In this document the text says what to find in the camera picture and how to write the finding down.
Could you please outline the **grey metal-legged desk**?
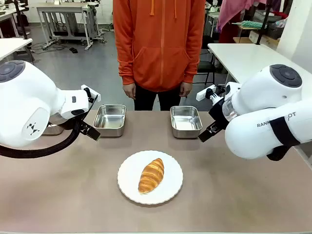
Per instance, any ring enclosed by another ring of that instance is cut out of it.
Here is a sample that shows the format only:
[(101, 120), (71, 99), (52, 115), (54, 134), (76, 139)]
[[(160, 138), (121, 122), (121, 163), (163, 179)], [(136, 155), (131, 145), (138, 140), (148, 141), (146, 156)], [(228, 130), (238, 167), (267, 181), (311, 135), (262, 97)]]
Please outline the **grey metal-legged desk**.
[(105, 42), (97, 20), (100, 0), (46, 0), (35, 5), (45, 37), (44, 49), (58, 40), (79, 40), (85, 50), (94, 41)]

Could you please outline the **white side table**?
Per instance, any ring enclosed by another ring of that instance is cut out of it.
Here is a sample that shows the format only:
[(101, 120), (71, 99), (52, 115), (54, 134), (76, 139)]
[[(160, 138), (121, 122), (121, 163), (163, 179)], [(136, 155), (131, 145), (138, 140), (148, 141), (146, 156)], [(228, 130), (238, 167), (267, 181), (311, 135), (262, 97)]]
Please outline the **white side table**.
[(16, 52), (20, 48), (27, 46), (33, 40), (22, 38), (2, 38), (0, 39), (0, 61), (8, 55)]

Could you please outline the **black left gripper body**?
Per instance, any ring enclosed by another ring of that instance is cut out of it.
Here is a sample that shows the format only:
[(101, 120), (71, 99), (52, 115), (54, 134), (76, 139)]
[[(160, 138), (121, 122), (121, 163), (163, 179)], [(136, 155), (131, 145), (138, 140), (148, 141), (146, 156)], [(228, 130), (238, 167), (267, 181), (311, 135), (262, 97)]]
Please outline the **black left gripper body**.
[(79, 128), (80, 133), (82, 133), (83, 135), (87, 135), (89, 134), (89, 131), (91, 130), (91, 125), (89, 125), (82, 119), (78, 119), (78, 128)]

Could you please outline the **orange zip hoodie torso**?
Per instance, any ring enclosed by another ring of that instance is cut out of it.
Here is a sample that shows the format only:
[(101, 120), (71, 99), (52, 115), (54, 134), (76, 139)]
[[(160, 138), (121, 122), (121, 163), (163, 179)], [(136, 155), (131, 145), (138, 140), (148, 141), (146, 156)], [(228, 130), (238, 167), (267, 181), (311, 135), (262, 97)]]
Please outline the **orange zip hoodie torso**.
[(132, 31), (134, 83), (162, 92), (184, 80), (189, 25), (203, 24), (205, 0), (113, 0), (113, 25)]

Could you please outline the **black trousers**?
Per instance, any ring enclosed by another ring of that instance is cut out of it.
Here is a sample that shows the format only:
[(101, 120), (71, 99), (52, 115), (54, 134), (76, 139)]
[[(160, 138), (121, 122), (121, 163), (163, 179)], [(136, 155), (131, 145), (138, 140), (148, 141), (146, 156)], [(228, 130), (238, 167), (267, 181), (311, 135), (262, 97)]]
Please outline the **black trousers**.
[(151, 111), (156, 96), (158, 96), (159, 99), (160, 110), (169, 111), (171, 107), (179, 105), (181, 100), (179, 94), (180, 86), (168, 91), (153, 92), (136, 84), (136, 96), (134, 100), (135, 111)]

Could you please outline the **person's right forearm orange sleeve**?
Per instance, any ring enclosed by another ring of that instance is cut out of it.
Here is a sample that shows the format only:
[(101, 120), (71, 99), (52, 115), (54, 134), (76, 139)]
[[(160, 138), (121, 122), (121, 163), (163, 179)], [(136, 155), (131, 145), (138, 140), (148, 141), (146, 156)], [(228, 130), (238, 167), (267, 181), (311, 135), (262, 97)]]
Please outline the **person's right forearm orange sleeve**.
[(132, 39), (133, 33), (131, 30), (115, 25), (115, 42), (119, 62), (118, 72), (123, 85), (134, 83)]

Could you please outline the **person's right hand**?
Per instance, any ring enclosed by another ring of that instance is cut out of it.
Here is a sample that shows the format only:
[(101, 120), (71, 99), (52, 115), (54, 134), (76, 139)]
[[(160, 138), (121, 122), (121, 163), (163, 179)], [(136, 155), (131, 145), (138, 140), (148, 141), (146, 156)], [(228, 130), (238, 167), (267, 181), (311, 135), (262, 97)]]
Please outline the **person's right hand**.
[(123, 91), (127, 97), (129, 97), (133, 100), (136, 99), (136, 85), (135, 85), (135, 83), (123, 85)]

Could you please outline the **large white work table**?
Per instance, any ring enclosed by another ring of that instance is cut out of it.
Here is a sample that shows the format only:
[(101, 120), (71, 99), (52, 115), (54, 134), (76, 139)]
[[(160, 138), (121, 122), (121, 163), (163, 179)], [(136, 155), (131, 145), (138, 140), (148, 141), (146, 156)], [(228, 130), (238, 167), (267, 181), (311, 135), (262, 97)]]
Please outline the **large white work table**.
[(272, 64), (295, 67), (289, 59), (265, 45), (210, 43), (208, 47), (228, 72), (227, 82), (245, 82), (256, 72)]

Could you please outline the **person's left hand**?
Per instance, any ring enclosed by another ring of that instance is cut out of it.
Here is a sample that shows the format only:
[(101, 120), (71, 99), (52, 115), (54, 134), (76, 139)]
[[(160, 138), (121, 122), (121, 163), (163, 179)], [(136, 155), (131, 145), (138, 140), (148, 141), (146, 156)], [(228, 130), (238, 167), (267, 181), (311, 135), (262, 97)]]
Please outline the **person's left hand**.
[(187, 97), (189, 93), (191, 92), (193, 87), (192, 83), (182, 82), (180, 85), (180, 97)]

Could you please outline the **teal fluffy duster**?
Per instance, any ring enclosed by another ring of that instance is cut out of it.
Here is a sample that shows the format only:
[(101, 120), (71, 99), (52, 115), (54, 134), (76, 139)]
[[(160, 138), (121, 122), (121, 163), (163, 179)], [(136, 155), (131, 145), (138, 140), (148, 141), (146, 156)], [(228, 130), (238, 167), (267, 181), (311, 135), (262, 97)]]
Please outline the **teal fluffy duster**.
[(263, 24), (256, 21), (250, 21), (250, 20), (244, 20), (242, 22), (236, 22), (233, 23), (234, 25), (239, 25), (243, 28), (255, 28), (255, 29), (261, 29)]

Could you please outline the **black chair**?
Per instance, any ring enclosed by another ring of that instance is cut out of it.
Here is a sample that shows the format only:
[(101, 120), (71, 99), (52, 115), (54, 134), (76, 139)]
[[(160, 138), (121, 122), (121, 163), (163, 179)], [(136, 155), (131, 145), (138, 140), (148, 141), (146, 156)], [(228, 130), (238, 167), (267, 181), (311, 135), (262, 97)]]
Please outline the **black chair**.
[[(208, 83), (215, 84), (215, 72), (216, 72), (216, 67), (215, 67), (215, 56), (211, 52), (210, 49), (207, 49), (207, 52), (201, 54), (209, 54), (211, 55), (210, 60), (200, 60), (199, 64), (197, 66), (197, 75), (204, 75), (206, 74), (206, 79), (204, 82), (195, 82), (195, 84), (204, 84), (207, 85)], [(208, 81), (208, 78), (212, 74), (212, 81)]]

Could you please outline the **white scalloped plate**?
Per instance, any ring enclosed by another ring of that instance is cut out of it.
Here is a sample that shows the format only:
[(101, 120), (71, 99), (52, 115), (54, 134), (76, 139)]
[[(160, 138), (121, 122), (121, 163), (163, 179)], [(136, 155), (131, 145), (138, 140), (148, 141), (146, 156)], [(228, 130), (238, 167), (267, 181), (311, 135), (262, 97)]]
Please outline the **white scalloped plate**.
[[(164, 178), (152, 191), (141, 194), (138, 185), (141, 173), (154, 159), (160, 158), (164, 164)], [(160, 151), (141, 151), (127, 157), (120, 165), (117, 183), (121, 192), (130, 200), (144, 205), (158, 205), (169, 201), (181, 189), (183, 172), (174, 157)]]

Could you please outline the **black stand pole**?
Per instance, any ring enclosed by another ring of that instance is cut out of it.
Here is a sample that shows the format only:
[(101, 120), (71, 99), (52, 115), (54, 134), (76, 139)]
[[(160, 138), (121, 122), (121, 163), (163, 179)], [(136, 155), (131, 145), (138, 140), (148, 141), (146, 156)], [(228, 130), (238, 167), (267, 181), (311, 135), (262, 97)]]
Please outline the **black stand pole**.
[(262, 27), (261, 27), (261, 29), (259, 31), (259, 34), (258, 34), (256, 45), (260, 45), (261, 38), (262, 38), (262, 36), (265, 33), (265, 28), (267, 26), (267, 22), (268, 22), (268, 17), (269, 17), (271, 6), (272, 6), (272, 0), (267, 0), (266, 1), (265, 17), (263, 19)]

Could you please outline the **steel rectangular container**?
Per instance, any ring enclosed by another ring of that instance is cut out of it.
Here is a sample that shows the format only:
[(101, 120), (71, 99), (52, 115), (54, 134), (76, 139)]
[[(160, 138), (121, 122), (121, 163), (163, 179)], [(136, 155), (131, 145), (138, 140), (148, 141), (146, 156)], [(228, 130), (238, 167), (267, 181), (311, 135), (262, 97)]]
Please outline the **steel rectangular container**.
[(170, 108), (172, 132), (175, 138), (197, 138), (202, 130), (198, 110), (193, 106)]
[(63, 128), (60, 127), (60, 124), (64, 123), (64, 119), (53, 119), (50, 118), (46, 126), (46, 129), (43, 131), (43, 136), (57, 136), (63, 132)]
[(120, 104), (103, 104), (98, 108), (93, 127), (100, 137), (120, 137), (125, 127), (127, 108)]

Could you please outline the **person's left forearm orange sleeve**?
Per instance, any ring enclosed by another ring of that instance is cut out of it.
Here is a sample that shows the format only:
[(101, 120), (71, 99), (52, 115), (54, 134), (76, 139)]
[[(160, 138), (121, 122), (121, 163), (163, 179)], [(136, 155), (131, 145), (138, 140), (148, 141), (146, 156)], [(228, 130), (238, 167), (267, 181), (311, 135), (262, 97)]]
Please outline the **person's left forearm orange sleeve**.
[(184, 71), (183, 82), (185, 83), (192, 83), (194, 75), (197, 74), (197, 66), (199, 64), (199, 55), (202, 46), (202, 34), (203, 24), (189, 25), (185, 48), (189, 62)]

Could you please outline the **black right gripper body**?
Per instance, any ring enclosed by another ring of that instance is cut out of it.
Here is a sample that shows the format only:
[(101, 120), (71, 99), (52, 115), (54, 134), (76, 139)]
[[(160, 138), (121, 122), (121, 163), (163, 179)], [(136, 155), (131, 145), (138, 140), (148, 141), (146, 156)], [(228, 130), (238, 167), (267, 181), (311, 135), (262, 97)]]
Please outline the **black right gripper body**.
[(209, 114), (214, 119), (214, 122), (209, 126), (211, 130), (225, 130), (229, 121), (225, 118), (222, 110), (224, 98), (218, 100), (210, 109)]

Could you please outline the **golden croissant bread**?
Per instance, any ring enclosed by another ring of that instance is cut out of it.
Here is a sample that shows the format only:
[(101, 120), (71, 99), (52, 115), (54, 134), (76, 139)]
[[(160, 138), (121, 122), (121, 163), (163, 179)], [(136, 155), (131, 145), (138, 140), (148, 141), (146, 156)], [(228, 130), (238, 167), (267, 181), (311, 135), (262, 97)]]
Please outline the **golden croissant bread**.
[(160, 158), (153, 160), (142, 171), (138, 191), (146, 194), (153, 191), (164, 178), (164, 164)]

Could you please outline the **pink hanging cloth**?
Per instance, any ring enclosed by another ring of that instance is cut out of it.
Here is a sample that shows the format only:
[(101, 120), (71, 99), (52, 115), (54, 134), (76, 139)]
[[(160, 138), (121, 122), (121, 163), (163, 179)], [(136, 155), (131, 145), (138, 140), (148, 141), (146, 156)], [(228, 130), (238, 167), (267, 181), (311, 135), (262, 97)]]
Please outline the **pink hanging cloth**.
[(217, 29), (221, 32), (223, 27), (244, 9), (249, 9), (255, 2), (266, 4), (267, 0), (223, 0), (218, 17)]

